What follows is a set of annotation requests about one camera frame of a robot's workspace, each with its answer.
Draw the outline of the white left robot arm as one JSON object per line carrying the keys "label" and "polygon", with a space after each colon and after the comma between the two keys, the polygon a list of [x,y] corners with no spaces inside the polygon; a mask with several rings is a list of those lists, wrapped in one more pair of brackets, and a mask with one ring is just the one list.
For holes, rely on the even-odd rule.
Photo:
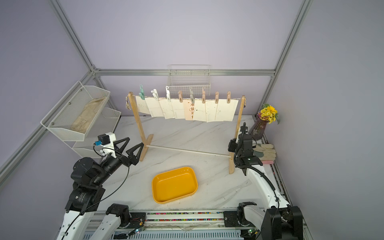
{"label": "white left robot arm", "polygon": [[65,207],[58,240],[80,240],[100,203],[107,199],[103,184],[121,166],[130,168],[139,163],[145,145],[139,143],[127,150],[129,141],[129,138],[116,140],[112,133],[99,135],[93,150],[102,161],[97,163],[84,157],[75,163],[71,174],[73,191]]}

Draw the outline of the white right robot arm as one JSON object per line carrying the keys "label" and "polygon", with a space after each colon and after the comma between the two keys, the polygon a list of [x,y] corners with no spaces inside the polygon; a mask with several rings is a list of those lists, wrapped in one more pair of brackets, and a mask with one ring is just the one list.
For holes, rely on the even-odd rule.
{"label": "white right robot arm", "polygon": [[230,140],[228,150],[234,154],[234,165],[242,170],[261,194],[261,205],[255,202],[239,203],[239,224],[248,223],[260,231],[263,240],[303,240],[303,215],[299,207],[292,206],[268,178],[262,161],[255,155],[253,137],[243,124],[238,136]]}

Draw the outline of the pink lettered postcard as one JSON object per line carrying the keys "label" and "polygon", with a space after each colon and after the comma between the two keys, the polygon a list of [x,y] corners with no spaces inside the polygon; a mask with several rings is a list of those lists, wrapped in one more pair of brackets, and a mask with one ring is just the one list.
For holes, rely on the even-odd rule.
{"label": "pink lettered postcard", "polygon": [[184,99],[183,106],[184,106],[185,119],[187,121],[193,121],[194,113],[195,113],[195,104],[192,102],[191,99]]}

